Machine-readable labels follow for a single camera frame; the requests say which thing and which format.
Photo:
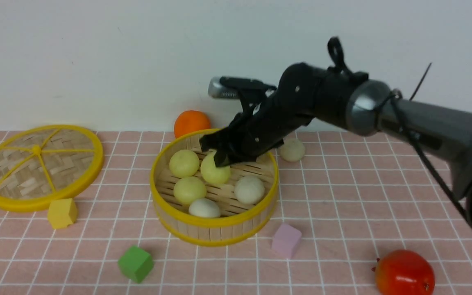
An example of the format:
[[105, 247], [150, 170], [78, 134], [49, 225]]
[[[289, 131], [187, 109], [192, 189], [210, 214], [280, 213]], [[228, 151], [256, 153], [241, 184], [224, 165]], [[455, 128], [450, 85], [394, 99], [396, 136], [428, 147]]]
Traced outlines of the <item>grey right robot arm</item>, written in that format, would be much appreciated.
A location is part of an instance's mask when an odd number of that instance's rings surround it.
[[214, 98], [239, 99], [243, 111], [219, 131], [202, 136], [219, 167], [253, 162], [313, 119], [358, 136], [379, 132], [410, 144], [472, 229], [472, 113], [404, 99], [367, 73], [305, 62], [284, 70], [271, 85], [255, 79], [212, 79]]

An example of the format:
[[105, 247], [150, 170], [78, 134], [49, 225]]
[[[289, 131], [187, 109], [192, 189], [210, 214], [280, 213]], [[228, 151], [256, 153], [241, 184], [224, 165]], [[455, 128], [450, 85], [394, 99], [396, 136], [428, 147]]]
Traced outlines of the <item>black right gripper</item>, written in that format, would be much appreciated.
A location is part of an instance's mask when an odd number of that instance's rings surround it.
[[244, 91], [242, 111], [219, 131], [202, 136], [202, 151], [215, 150], [217, 168], [254, 162], [283, 144], [283, 139], [316, 118], [316, 95], [326, 70], [305, 62], [284, 70], [276, 91]]

